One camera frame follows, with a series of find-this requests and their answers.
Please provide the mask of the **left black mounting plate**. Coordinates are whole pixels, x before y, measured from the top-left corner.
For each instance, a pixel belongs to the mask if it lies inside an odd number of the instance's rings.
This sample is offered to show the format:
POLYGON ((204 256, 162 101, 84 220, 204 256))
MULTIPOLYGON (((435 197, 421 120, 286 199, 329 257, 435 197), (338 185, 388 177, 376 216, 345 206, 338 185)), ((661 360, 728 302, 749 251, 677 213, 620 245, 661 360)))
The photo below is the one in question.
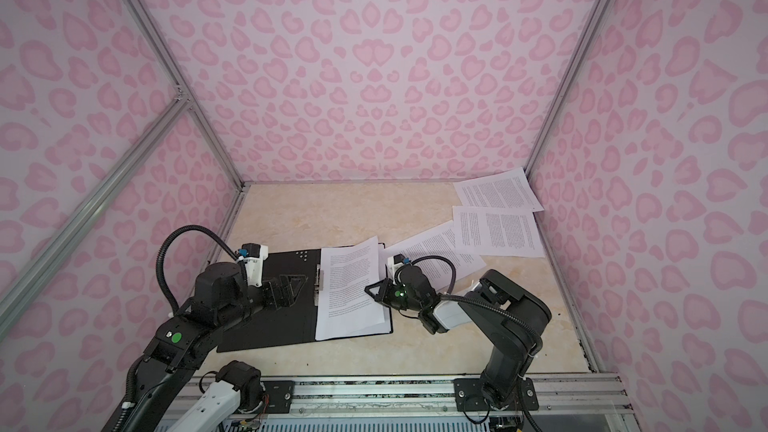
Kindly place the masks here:
POLYGON ((246 415, 288 414, 295 393, 292 380, 260 381, 258 386, 246 388, 245 402, 238 409, 246 415))

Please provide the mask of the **printed paper sheet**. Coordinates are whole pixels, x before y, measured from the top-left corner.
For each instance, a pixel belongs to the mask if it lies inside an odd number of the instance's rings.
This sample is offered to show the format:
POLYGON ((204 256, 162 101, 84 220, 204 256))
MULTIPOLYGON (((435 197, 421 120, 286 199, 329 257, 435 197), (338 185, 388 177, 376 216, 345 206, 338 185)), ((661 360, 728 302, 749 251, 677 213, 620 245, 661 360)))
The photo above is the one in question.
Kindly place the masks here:
POLYGON ((389 334, 393 331, 391 311, 389 308, 382 308, 382 322, 374 327, 376 334, 389 334))
MULTIPOLYGON (((386 258, 401 254, 415 261, 418 258, 435 255, 451 261, 456 269, 456 281, 480 271, 486 266, 485 261, 474 254, 462 254, 456 249, 456 236, 453 221, 433 227, 409 239, 384 249, 386 258)), ((446 291, 452 277, 451 268, 445 262, 430 259, 418 264, 422 272, 438 291, 446 291)))
POLYGON ((323 248, 320 262, 323 285, 317 307, 315 340, 364 337, 376 334, 382 322, 381 304, 364 287, 386 277, 380 259, 384 246, 376 236, 348 247, 323 248))

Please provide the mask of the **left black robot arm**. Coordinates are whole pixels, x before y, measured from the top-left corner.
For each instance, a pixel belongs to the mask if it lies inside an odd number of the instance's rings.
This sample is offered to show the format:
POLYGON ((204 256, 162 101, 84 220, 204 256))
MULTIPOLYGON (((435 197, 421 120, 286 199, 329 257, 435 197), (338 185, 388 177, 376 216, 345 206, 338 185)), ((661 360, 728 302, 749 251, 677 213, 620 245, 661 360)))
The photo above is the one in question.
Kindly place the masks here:
POLYGON ((280 275, 257 287, 247 282, 242 263, 215 263, 196 278, 193 295, 129 367, 123 399, 105 431, 152 431, 178 393, 192 379, 227 332, 263 310, 293 306, 307 278, 280 275))

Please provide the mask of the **black mounting plate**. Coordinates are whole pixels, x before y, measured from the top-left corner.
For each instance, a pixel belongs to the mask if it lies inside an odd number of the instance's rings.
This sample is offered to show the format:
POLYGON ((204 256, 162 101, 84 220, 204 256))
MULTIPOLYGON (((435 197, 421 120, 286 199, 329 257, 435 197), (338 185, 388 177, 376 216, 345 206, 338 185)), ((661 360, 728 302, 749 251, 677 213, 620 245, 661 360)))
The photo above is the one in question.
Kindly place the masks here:
POLYGON ((518 379, 510 386, 494 387, 481 378, 452 381, 456 408, 460 412, 529 412, 539 410, 534 383, 518 379))
POLYGON ((295 393, 292 380, 260 381, 258 386, 246 388, 245 402, 238 409, 246 415, 288 414, 295 393))

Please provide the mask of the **metal folder clip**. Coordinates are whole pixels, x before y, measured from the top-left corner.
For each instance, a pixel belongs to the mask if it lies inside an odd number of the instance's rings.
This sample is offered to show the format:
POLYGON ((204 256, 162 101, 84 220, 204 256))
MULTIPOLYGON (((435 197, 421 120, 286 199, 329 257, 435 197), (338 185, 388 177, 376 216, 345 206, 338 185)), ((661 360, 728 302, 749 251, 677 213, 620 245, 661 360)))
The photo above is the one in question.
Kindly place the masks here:
POLYGON ((319 298, 320 293, 322 291, 322 285, 323 285, 323 272, 320 265, 317 265, 316 267, 316 275, 315 275, 315 282, 314 282, 314 292, 313 292, 313 301, 314 306, 319 306, 319 298))

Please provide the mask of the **printed paper sheet right wall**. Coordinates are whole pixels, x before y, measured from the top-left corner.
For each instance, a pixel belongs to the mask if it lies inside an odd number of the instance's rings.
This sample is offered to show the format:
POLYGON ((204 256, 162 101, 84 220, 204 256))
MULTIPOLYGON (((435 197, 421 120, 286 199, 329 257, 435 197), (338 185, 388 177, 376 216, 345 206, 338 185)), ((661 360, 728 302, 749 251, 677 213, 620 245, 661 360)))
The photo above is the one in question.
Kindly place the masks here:
POLYGON ((453 207, 456 250, 462 253, 540 258, 544 247, 532 212, 453 207))

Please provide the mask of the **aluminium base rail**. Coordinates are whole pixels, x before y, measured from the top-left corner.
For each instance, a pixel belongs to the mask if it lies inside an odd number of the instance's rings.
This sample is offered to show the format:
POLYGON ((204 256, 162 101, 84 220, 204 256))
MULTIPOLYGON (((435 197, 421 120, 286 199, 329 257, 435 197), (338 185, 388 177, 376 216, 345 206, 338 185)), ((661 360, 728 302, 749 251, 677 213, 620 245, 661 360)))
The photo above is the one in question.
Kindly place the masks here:
POLYGON ((476 375, 266 376, 296 382, 288 414, 246 415, 212 376, 185 385, 152 431, 636 431, 609 373, 531 374, 539 410, 460 412, 452 381, 476 375))

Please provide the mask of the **printed paper sheet far corner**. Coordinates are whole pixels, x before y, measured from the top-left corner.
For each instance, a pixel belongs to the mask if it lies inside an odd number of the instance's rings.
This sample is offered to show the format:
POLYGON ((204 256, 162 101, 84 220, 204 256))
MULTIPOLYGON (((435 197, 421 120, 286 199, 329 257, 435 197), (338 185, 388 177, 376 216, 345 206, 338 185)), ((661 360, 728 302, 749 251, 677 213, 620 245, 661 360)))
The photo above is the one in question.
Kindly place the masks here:
POLYGON ((523 212, 544 210, 521 167, 496 175, 457 182, 454 188, 463 206, 523 212))

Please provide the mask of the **blue black file folder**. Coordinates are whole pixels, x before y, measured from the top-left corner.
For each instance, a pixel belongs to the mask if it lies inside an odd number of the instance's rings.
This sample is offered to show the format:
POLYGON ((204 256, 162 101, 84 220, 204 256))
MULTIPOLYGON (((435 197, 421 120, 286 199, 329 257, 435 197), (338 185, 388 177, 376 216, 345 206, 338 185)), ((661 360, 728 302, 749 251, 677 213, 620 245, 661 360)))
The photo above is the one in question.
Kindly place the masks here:
POLYGON ((227 332, 217 351, 234 352, 393 332, 391 313, 365 292, 387 277, 384 245, 271 253, 263 266, 265 305, 227 332))

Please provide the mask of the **aluminium frame post back right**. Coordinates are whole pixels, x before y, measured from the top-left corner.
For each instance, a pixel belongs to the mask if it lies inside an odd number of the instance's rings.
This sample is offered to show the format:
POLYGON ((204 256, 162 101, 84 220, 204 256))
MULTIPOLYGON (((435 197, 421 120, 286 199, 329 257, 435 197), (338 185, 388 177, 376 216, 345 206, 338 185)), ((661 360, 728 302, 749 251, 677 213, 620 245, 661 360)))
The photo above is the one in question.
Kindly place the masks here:
POLYGON ((536 167, 545 155, 547 141, 556 125, 559 115, 565 108, 566 99, 577 84, 581 70, 589 58, 600 30, 616 0, 595 0, 575 43, 567 62, 567 67, 560 79, 554 97, 544 115, 544 121, 533 143, 531 154, 524 166, 528 180, 531 180, 536 167))

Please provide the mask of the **aluminium frame strut diagonal left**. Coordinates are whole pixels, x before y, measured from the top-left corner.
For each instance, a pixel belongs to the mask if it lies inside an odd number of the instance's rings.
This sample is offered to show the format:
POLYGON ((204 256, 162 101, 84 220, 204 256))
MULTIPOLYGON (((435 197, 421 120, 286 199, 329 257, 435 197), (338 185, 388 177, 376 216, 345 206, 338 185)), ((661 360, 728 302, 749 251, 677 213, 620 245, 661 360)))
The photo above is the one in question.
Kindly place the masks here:
POLYGON ((1 298, 1 336, 3 338, 9 335, 63 262, 82 243, 146 159, 172 130, 179 118, 187 112, 188 102, 187 94, 182 93, 177 96, 69 215, 56 234, 25 265, 19 278, 1 298))

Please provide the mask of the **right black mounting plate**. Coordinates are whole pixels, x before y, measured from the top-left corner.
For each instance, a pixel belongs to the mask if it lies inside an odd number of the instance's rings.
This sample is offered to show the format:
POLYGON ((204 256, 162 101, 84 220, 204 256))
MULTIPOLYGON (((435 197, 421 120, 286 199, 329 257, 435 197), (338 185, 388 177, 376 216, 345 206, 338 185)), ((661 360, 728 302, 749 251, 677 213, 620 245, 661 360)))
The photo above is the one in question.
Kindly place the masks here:
POLYGON ((534 383, 518 379, 510 386, 494 387, 481 378, 452 381, 456 408, 460 412, 529 412, 539 410, 534 383))

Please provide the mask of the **aluminium frame post back left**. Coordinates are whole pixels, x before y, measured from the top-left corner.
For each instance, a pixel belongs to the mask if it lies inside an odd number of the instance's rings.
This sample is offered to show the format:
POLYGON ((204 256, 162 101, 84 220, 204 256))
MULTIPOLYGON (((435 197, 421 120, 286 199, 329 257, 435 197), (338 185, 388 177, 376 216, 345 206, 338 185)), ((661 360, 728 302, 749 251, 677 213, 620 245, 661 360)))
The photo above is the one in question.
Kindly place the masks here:
POLYGON ((122 0, 122 2, 130 12, 139 31, 142 33, 149 48, 152 50, 161 68, 170 79, 179 96, 187 102, 192 118, 201 131, 203 138, 211 148, 214 157, 223 167, 235 188, 238 191, 245 191, 247 189, 246 181, 237 171, 222 140, 219 138, 211 121, 206 116, 205 111, 193 92, 189 81, 185 77, 177 58, 172 52, 168 41, 162 34, 157 22, 152 17, 146 2, 144 0, 122 0))

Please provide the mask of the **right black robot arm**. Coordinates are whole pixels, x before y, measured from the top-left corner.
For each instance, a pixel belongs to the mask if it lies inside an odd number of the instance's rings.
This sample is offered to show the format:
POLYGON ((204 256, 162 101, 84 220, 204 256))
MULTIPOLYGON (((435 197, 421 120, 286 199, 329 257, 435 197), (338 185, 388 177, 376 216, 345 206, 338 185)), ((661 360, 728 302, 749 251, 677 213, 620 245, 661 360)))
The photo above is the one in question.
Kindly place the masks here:
POLYGON ((552 319, 548 306, 532 293, 495 269, 462 295, 439 293, 416 261, 399 263, 391 278, 364 291, 386 308, 414 312, 433 335, 475 325, 493 345, 480 374, 480 397, 496 410, 522 399, 523 379, 543 348, 543 333, 552 319))

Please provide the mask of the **aluminium frame post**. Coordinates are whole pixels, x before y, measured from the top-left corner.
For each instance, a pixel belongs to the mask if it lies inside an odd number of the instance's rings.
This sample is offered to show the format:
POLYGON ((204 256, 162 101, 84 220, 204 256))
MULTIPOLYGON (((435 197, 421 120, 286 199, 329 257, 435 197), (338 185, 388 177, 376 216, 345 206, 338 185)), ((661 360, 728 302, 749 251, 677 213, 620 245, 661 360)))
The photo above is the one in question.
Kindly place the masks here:
POLYGON ((170 79, 179 96, 187 102, 192 118, 201 131, 203 138, 211 148, 214 157, 223 167, 235 188, 238 191, 245 191, 247 189, 246 181, 237 171, 222 140, 219 138, 211 121, 206 116, 205 111, 193 92, 189 81, 185 77, 177 58, 172 52, 168 41, 162 34, 157 22, 152 17, 146 2, 144 0, 122 0, 122 2, 130 12, 139 31, 142 33, 149 48, 152 50, 161 68, 170 79))
POLYGON ((565 108, 566 99, 577 84, 581 70, 589 58, 600 30, 616 0, 595 0, 575 43, 567 62, 567 67, 560 79, 554 97, 544 115, 544 121, 533 143, 531 154, 524 166, 528 180, 531 180, 536 167, 545 155, 547 141, 556 125, 559 115, 565 108))

